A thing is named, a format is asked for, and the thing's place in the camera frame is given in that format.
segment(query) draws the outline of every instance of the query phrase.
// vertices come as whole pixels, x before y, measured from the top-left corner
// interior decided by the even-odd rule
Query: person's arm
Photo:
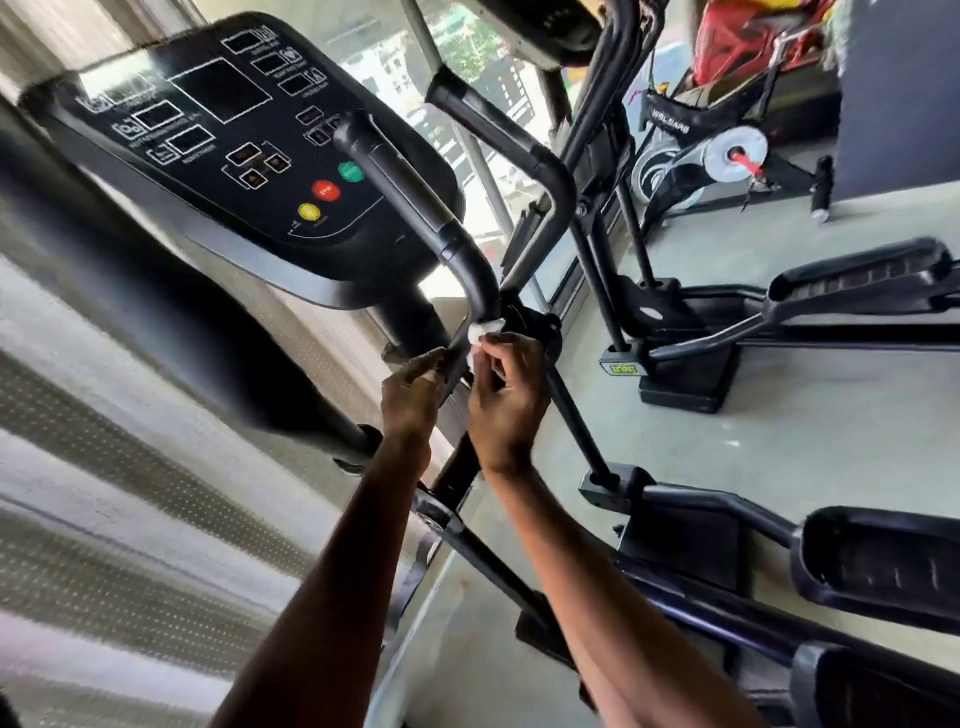
[[[413,359],[383,383],[383,443],[212,728],[363,725],[407,517],[430,462],[442,355]]]
[[[762,728],[753,705],[585,543],[540,480],[531,448],[549,404],[544,366],[536,341],[484,337],[474,352],[468,429],[601,717],[616,728]]]

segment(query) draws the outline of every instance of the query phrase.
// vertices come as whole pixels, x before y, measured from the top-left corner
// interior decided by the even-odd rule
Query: tile floor
[[[652,258],[659,275],[687,284],[765,284],[794,265],[918,234],[938,235],[960,250],[958,224],[960,207],[943,198],[838,216],[821,228],[807,218],[806,200],[789,201],[671,222]],[[632,255],[624,256],[621,271],[636,277]],[[829,504],[960,518],[956,355],[746,351],[726,406],[705,416],[641,403],[635,380],[607,377],[598,368],[607,343],[588,299],[560,369],[610,460],[638,464],[666,482],[733,491],[790,519]],[[535,459],[565,507],[612,541],[612,526],[623,519],[577,494],[586,463],[552,409]],[[470,526],[529,577],[499,504],[477,495]],[[756,571],[756,596],[763,601],[960,671],[960,639],[800,601],[787,585],[781,549],[764,548]],[[577,698],[575,676],[514,640],[516,615],[459,557],[444,565],[392,671],[392,680],[405,676],[410,728],[598,724]]]

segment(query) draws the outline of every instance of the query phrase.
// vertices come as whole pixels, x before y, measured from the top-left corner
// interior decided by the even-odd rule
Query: control panel
[[[322,54],[251,15],[104,61],[57,103],[277,242],[349,238],[386,206],[332,136],[360,108]]]

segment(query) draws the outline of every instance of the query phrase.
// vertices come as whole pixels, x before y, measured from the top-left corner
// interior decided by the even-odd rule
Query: white cloth
[[[485,333],[500,333],[506,324],[506,319],[493,319],[492,321],[485,321],[482,324],[470,324],[467,329],[467,339],[470,342],[470,353],[467,354],[467,364],[469,364],[471,372],[473,372],[473,347],[480,343],[480,337]]]

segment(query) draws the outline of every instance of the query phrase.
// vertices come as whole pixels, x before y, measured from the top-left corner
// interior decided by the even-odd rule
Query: beige curtain
[[[184,0],[0,0],[0,91],[12,98],[199,19]],[[379,424],[388,342],[369,315],[277,292],[112,194],[238,299],[325,396]],[[0,692],[24,726],[203,725],[356,480],[307,446],[221,419],[127,351],[44,275],[4,204]],[[435,472],[450,447],[434,440]],[[411,518],[394,626],[435,545]]]

